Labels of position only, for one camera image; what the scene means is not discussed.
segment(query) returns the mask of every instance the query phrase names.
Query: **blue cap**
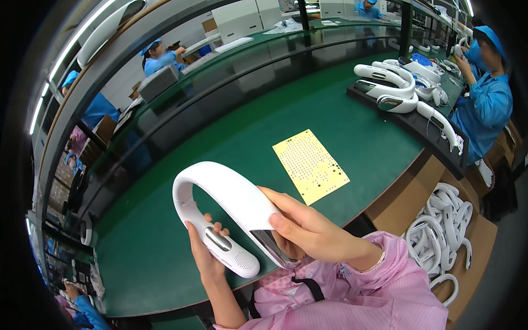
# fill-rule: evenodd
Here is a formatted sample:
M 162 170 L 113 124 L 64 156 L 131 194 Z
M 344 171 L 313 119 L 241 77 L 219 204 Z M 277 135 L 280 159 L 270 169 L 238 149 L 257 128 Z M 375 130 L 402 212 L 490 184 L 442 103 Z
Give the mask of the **blue cap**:
M 156 39 L 154 40 L 153 42 L 151 42 L 150 44 L 148 44 L 148 46 L 146 46 L 145 48 L 143 48 L 140 52 L 139 52 L 139 55 L 141 56 L 145 56 L 145 53 L 148 52 L 148 50 L 150 49 L 150 47 L 152 47 L 152 44 L 155 43 L 155 42 L 161 42 L 162 40 L 161 39 Z
M 64 87 L 64 86 L 66 86 L 69 83 L 73 83 L 75 81 L 75 78 L 77 78 L 78 75 L 79 75 L 79 73 L 77 71 L 75 71 L 75 70 L 73 70 L 70 73 L 68 73 L 68 76 L 66 76 L 66 80 L 64 81 L 62 86 Z
M 476 26 L 476 27 L 474 27 L 474 29 L 479 30 L 479 31 L 483 32 L 484 34 L 486 34 L 488 36 L 488 38 L 493 42 L 495 47 L 497 48 L 497 50 L 501 54 L 502 58 L 504 60 L 506 60 L 506 55 L 504 55 L 504 50 L 502 49 L 501 41 L 498 39 L 498 36 L 495 34 L 495 32 L 493 32 L 491 27 L 489 27 L 487 25 L 483 25 L 483 26 Z

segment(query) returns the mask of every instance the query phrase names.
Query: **blue uniform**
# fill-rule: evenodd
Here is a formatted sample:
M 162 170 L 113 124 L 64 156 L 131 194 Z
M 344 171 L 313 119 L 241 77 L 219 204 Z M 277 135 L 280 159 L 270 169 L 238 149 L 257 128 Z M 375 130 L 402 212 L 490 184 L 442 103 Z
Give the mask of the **blue uniform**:
M 75 81 L 79 73 L 77 71 L 71 71 L 68 73 L 66 80 L 62 86 L 66 86 Z M 103 94 L 97 93 L 93 98 L 93 101 L 90 103 L 84 114 L 82 115 L 82 120 L 93 129 L 105 116 L 109 115 L 114 121 L 119 119 L 119 112 L 117 109 L 110 103 Z
M 370 20 L 373 20 L 375 18 L 380 19 L 384 17 L 376 6 L 372 6 L 369 10 L 366 10 L 363 2 L 356 2 L 354 4 L 354 10 L 359 12 L 361 17 L 366 17 Z
M 490 76 L 488 72 L 471 84 L 469 98 L 458 103 L 458 109 L 451 117 L 469 139 L 468 165 L 484 157 L 491 149 L 513 110 L 508 76 Z
M 479 79 L 485 72 L 490 72 L 490 69 L 486 66 L 480 56 L 480 46 L 476 39 L 473 39 L 471 47 L 464 52 L 464 56 L 467 58 L 469 64 L 471 64 L 471 70 L 475 79 Z
M 176 52 L 170 51 L 166 52 L 165 54 L 158 57 L 157 60 L 148 58 L 145 61 L 145 75 L 148 77 L 149 75 L 153 74 L 154 72 L 159 71 L 161 68 L 166 67 L 167 65 L 174 65 L 178 71 L 181 71 L 185 68 L 187 68 L 187 65 L 178 63 L 175 61 L 176 59 Z
M 79 296 L 75 299 L 75 304 L 81 312 L 76 312 L 73 322 L 76 325 L 87 325 L 93 326 L 94 330 L 110 330 L 110 326 L 105 320 L 99 315 L 97 310 L 90 303 L 90 299 L 87 296 Z

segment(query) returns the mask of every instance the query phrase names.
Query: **fluorescent light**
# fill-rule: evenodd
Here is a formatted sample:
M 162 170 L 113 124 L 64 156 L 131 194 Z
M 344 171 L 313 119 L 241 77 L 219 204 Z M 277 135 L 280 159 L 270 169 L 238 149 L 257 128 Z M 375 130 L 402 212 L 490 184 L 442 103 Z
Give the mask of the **fluorescent light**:
M 49 87 L 50 87 L 50 84 L 48 83 L 44 85 L 44 88 L 42 89 L 42 93 L 40 94 L 41 97 L 44 97 L 46 95 Z
M 88 28 L 88 26 L 90 24 L 92 24 L 94 22 L 94 20 L 99 16 L 101 15 L 101 13 L 106 9 L 108 8 L 112 3 L 114 3 L 116 0 L 108 0 L 106 1 L 99 9 L 97 9 L 97 11 L 91 15 L 84 23 L 83 25 L 77 29 L 77 31 L 75 32 L 75 35 L 73 35 L 73 38 L 70 39 L 70 42 L 68 43 L 68 45 L 62 50 L 62 53 L 59 55 L 59 57 L 57 58 L 57 61 L 55 63 L 55 66 L 53 67 L 53 70 L 51 70 L 51 73 L 50 73 L 50 81 L 53 79 L 53 77 L 55 77 L 55 74 L 57 73 L 60 65 L 62 64 L 62 61 L 64 61 L 64 58 L 66 57 L 66 55 L 68 54 L 68 52 L 70 51 L 70 49 L 73 47 L 73 45 L 75 45 L 75 42 L 77 41 L 77 39 L 79 39 L 79 37 L 81 36 L 81 34 Z
M 31 120 L 30 134 L 33 134 L 33 130 L 35 129 L 36 118 L 39 115 L 39 110 L 40 110 L 40 106 L 42 105 L 42 100 L 43 98 L 41 97 L 39 101 L 36 103 L 35 113 L 33 114 L 33 119 Z
M 26 218 L 26 225 L 27 225 L 27 234 L 31 235 L 30 220 L 28 218 Z
M 469 8 L 469 13 L 471 14 L 471 17 L 473 17 L 473 7 L 471 7 L 471 2 L 469 0 L 466 0 L 466 3 Z

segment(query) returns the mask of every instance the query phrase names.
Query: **hand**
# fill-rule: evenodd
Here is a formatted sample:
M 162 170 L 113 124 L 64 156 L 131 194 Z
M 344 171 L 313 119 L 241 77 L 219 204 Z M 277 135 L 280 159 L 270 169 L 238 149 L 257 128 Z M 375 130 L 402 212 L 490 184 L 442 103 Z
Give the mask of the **hand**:
M 368 269 L 381 257 L 381 249 L 354 237 L 329 219 L 295 198 L 269 188 L 258 187 L 282 214 L 274 213 L 269 222 L 285 239 L 317 260 L 347 261 L 356 269 Z
M 460 69 L 460 72 L 466 77 L 466 80 L 469 82 L 470 77 L 473 77 L 473 72 L 471 71 L 471 65 L 463 58 L 458 56 L 457 54 L 454 54 L 455 62 L 457 63 L 458 69 Z
M 204 218 L 208 222 L 213 221 L 213 218 L 209 213 L 206 213 Z M 209 250 L 200 239 L 196 227 L 189 221 L 185 221 L 185 224 L 187 225 L 189 239 L 191 241 L 191 250 L 193 252 L 194 261 L 196 261 L 196 266 L 200 271 L 202 282 L 222 279 L 225 276 L 225 266 L 209 253 Z M 220 233 L 222 236 L 229 236 L 229 229 L 222 229 L 222 224 L 220 222 L 214 224 L 213 231 L 215 233 Z
M 75 285 L 65 282 L 64 286 L 66 287 L 66 294 L 70 297 L 71 301 L 75 301 L 75 299 L 79 298 L 80 293 Z
M 175 52 L 176 52 L 176 55 L 180 55 L 180 54 L 182 54 L 182 53 L 185 53 L 185 48 L 180 47 L 180 48 L 178 48 L 177 50 L 175 50 Z

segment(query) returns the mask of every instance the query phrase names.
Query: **person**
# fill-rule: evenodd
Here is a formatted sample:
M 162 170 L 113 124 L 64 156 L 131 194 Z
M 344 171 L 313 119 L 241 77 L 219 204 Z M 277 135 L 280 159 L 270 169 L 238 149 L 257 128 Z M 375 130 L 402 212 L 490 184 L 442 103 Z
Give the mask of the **person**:
M 78 329 L 110 330 L 110 326 L 92 306 L 87 296 L 80 294 L 73 284 L 65 282 L 64 286 L 66 287 L 66 294 L 79 310 L 71 309 L 68 301 L 63 297 L 56 296 L 55 298 L 59 302 L 63 314 L 72 319 Z
M 466 31 L 466 34 L 473 35 L 472 31 L 470 31 L 470 28 L 466 27 L 461 22 L 458 22 L 458 25 L 461 29 Z M 484 26 L 485 24 L 481 19 L 477 18 L 476 16 L 473 16 L 471 18 L 471 25 L 473 26 L 473 28 L 476 28 L 478 26 Z M 467 58 L 467 61 L 469 62 L 469 64 L 471 64 L 471 69 L 473 75 L 475 76 L 475 79 L 480 79 L 484 73 L 490 71 L 490 69 L 486 66 L 482 57 L 480 56 L 480 46 L 478 45 L 478 41 L 475 40 L 474 36 L 473 40 L 471 41 L 470 47 L 467 48 L 465 46 L 462 46 L 461 49 L 462 53 Z
M 62 84 L 63 95 L 66 95 L 78 75 L 79 73 L 75 70 L 68 73 Z M 93 129 L 105 115 L 109 115 L 115 122 L 119 119 L 119 111 L 99 92 L 82 115 L 82 120 L 90 129 Z
M 88 137 L 86 136 L 86 134 L 84 134 L 84 132 L 79 128 L 79 126 L 76 125 L 70 134 L 70 139 L 66 144 L 66 149 L 72 154 L 79 157 L 87 140 Z
M 180 47 L 175 51 L 167 51 L 163 48 L 162 40 L 156 39 L 139 52 L 139 55 L 144 57 L 143 70 L 145 71 L 145 75 L 148 77 L 169 64 L 174 65 L 178 71 L 187 68 L 186 64 L 175 61 L 176 57 L 183 52 L 185 52 L 185 48 L 183 47 Z
M 78 170 L 82 171 L 84 167 L 77 155 L 71 152 L 66 155 L 66 161 L 64 163 L 73 171 L 73 175 L 76 175 Z
M 296 269 L 279 268 L 257 282 L 252 300 L 258 315 L 246 321 L 224 265 L 186 222 L 217 330 L 446 328 L 448 310 L 429 290 L 427 272 L 409 258 L 402 238 L 382 231 L 352 236 L 293 197 L 259 189 L 281 211 L 269 218 L 286 239 L 281 249 L 289 256 L 306 256 Z M 204 217 L 212 221 L 210 214 Z M 229 235 L 218 222 L 213 228 Z
M 471 65 L 455 55 L 456 64 L 469 85 L 469 98 L 461 98 L 451 120 L 469 139 L 467 164 L 472 165 L 491 149 L 513 111 L 513 97 L 504 72 L 506 57 L 497 35 L 489 26 L 478 26 L 473 35 L 490 72 L 480 79 Z
M 354 10 L 360 13 L 361 17 L 366 17 L 370 20 L 377 18 L 385 21 L 385 16 L 380 13 L 380 10 L 374 6 L 378 0 L 364 0 L 363 2 L 356 2 Z

